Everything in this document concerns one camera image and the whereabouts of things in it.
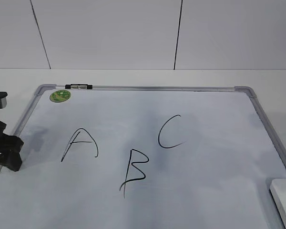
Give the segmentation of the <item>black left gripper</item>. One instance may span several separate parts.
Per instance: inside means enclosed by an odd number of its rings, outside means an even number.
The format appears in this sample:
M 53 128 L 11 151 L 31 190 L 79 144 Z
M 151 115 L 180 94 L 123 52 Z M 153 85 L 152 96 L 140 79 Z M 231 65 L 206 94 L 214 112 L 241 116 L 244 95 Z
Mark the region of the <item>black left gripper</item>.
M 7 92 L 0 92 L 0 109 L 6 107 L 7 96 Z M 22 165 L 20 151 L 24 142 L 17 136 L 4 135 L 5 128 L 6 124 L 0 121 L 0 165 L 12 171 L 19 171 Z

